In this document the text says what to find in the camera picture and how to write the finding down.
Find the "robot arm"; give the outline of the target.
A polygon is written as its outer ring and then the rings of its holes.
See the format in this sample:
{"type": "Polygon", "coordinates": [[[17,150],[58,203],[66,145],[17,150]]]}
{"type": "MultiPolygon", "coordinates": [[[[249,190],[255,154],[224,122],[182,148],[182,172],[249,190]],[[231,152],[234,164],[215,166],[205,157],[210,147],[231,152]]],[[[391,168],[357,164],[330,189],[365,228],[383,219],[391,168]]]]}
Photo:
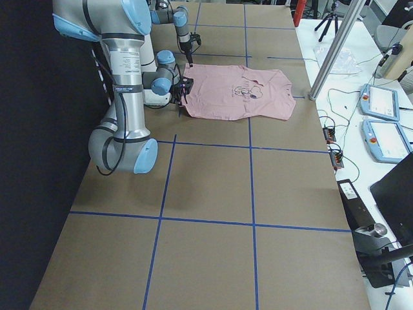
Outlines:
{"type": "Polygon", "coordinates": [[[105,71],[114,100],[92,131],[88,151],[103,176],[115,171],[144,174],[152,170],[158,144],[145,125],[146,94],[165,96],[179,86],[179,69],[169,50],[155,54],[152,25],[173,24],[189,62],[196,35],[188,29],[188,10],[157,1],[54,1],[56,30],[63,36],[102,43],[108,52],[105,71]]]}
{"type": "Polygon", "coordinates": [[[150,9],[150,17],[155,25],[174,25],[178,49],[186,57],[189,66],[192,67],[194,43],[199,44],[199,36],[189,29],[186,7],[173,8],[170,1],[156,1],[154,9],[150,9]]]}

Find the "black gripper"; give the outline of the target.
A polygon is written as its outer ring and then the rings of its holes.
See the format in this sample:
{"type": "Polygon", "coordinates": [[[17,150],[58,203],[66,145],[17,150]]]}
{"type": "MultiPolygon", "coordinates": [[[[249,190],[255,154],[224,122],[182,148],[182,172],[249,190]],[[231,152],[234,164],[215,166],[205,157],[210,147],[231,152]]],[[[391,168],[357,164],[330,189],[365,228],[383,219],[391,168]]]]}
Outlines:
{"type": "Polygon", "coordinates": [[[192,42],[187,41],[187,42],[180,42],[179,47],[181,52],[185,55],[186,60],[190,66],[190,68],[193,67],[193,58],[192,58],[192,42]]]}
{"type": "Polygon", "coordinates": [[[184,82],[179,82],[173,85],[170,89],[171,98],[170,102],[178,105],[178,116],[182,117],[186,115],[186,108],[182,104],[182,98],[186,96],[186,84],[184,82]]]}

